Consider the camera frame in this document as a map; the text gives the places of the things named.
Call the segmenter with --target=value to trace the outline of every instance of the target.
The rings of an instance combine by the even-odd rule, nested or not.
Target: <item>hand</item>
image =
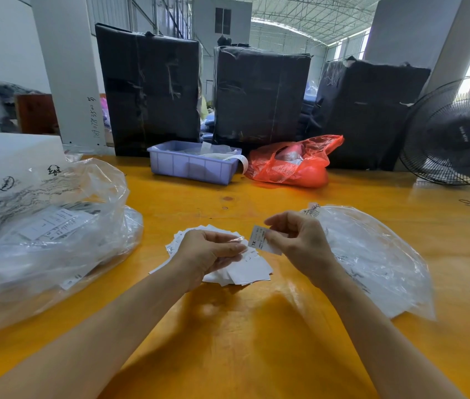
[[[313,284],[326,277],[329,269],[341,269],[317,219],[296,211],[285,211],[266,219],[265,224],[271,229],[265,234],[266,240],[279,248]],[[289,237],[275,231],[289,234]]]
[[[205,230],[190,230],[185,234],[171,262],[189,272],[189,290],[198,287],[206,274],[226,267],[239,258],[246,246],[230,242],[235,238],[231,234]],[[225,257],[233,260],[218,261],[219,258]]]

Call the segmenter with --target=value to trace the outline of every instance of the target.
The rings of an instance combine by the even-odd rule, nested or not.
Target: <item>stack of paper tags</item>
[[[183,236],[190,230],[207,230],[221,232],[223,234],[231,234],[233,235],[233,239],[242,237],[238,232],[221,230],[217,227],[213,227],[212,225],[208,225],[207,227],[199,226],[187,228],[185,231],[178,231],[177,234],[174,234],[174,240],[165,246],[170,257],[157,268],[153,269],[150,274],[165,266],[165,264],[172,259],[180,247]],[[248,246],[248,241],[245,239],[240,241],[240,243]],[[225,268],[221,268],[220,270],[205,275],[203,281],[219,283],[221,286],[228,284],[245,286],[246,284],[251,284],[253,282],[270,280],[272,268],[264,258],[259,256],[258,252],[254,248],[249,247],[241,255],[242,259],[238,262],[232,262]]]

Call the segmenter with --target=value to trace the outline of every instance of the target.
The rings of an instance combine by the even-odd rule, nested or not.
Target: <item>forearm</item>
[[[326,268],[315,284],[337,310],[381,398],[463,398],[338,263]]]
[[[96,398],[188,288],[161,268],[0,378],[0,398]]]

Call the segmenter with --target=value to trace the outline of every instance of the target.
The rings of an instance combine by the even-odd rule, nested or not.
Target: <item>black plastic wrap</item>
[[[329,167],[391,170],[409,106],[430,73],[355,59],[326,63],[306,136],[344,136]]]
[[[215,48],[215,142],[254,148],[295,141],[310,64],[308,54]]]
[[[200,43],[102,24],[96,34],[115,153],[148,156],[165,141],[197,142]]]

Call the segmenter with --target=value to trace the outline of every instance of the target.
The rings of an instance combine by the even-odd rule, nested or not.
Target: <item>packing tape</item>
[[[244,174],[248,170],[248,160],[244,155],[232,155],[231,157],[224,158],[223,161],[231,160],[232,158],[236,158],[242,162],[242,174]]]

